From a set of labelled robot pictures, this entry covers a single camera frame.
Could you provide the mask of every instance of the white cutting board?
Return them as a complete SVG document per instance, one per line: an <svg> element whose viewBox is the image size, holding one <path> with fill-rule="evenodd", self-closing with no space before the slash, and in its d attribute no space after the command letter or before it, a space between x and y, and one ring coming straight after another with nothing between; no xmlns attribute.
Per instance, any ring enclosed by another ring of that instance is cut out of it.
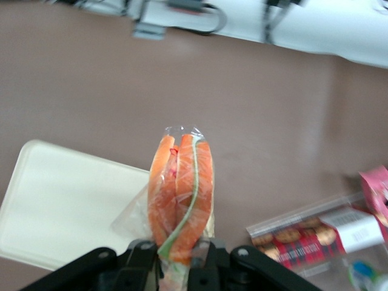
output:
<svg viewBox="0 0 388 291"><path fill-rule="evenodd" d="M148 177L145 170L28 142L0 208L0 256L55 270L97 247L123 253L137 238L110 226Z"/></svg>

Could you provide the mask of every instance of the orange carrot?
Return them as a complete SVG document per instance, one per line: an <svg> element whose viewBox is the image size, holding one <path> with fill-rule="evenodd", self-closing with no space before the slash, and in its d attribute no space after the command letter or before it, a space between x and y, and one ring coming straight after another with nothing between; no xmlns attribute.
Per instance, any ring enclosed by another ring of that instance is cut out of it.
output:
<svg viewBox="0 0 388 291"><path fill-rule="evenodd" d="M166 192L164 186L164 176L166 174L166 165L168 164L171 156L170 149L173 148L174 142L175 139L172 136L166 135L163 137L155 153L150 169L148 189L148 217L151 231L158 246L161 246L169 236L169 234L166 233L166 229L164 228L164 225L167 223L160 220L160 211L163 211L161 206L165 204L163 203L165 200L160 194L161 189L164 189L164 193Z"/></svg>
<svg viewBox="0 0 388 291"><path fill-rule="evenodd" d="M178 149L177 145L174 145L173 148L170 149L170 158L167 161L166 169L164 171L164 180L157 197L155 197L159 220L163 225L164 231L168 235L170 235L176 227L175 179Z"/></svg>
<svg viewBox="0 0 388 291"><path fill-rule="evenodd" d="M176 222L181 222L193 196L193 135L183 135L176 169Z"/></svg>
<svg viewBox="0 0 388 291"><path fill-rule="evenodd" d="M176 174L180 221L158 253L172 261L189 264L191 250L205 229L212 209L213 161L205 140L192 135L182 137Z"/></svg>

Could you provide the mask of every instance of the barcode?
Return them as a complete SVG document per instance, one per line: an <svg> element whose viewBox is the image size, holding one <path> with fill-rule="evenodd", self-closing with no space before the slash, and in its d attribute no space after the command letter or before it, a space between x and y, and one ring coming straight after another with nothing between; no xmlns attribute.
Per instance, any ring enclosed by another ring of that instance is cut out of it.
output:
<svg viewBox="0 0 388 291"><path fill-rule="evenodd" d="M336 226L336 227L339 227L339 226L343 226L345 224L348 224L348 223L352 223L352 222L355 222L355 221L358 221L360 219L362 219L363 217L360 216L358 213L344 213L344 215L341 215L341 216L337 216L337 217L331 217L331 224Z"/></svg>
<svg viewBox="0 0 388 291"><path fill-rule="evenodd" d="M369 237L369 232L367 229L360 229L359 231L354 232L352 236L356 242L360 242L360 241L364 241Z"/></svg>

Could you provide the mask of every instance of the cookie package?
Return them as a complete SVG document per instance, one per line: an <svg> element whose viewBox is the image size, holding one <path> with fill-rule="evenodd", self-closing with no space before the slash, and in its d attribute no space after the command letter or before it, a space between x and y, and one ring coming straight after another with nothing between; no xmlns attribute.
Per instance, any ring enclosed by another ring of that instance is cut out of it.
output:
<svg viewBox="0 0 388 291"><path fill-rule="evenodd" d="M257 249L289 269L388 241L388 220L372 213L364 201L278 221L247 230Z"/></svg>

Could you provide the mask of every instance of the clear plastic bag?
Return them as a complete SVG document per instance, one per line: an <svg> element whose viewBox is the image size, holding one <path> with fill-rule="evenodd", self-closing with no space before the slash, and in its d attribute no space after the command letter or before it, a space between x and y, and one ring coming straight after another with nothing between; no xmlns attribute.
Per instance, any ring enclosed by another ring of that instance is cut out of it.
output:
<svg viewBox="0 0 388 291"><path fill-rule="evenodd" d="M160 290L185 290L192 249L214 236L214 174L208 142L196 127L168 127L149 183L115 219L123 237L153 239L164 279Z"/></svg>

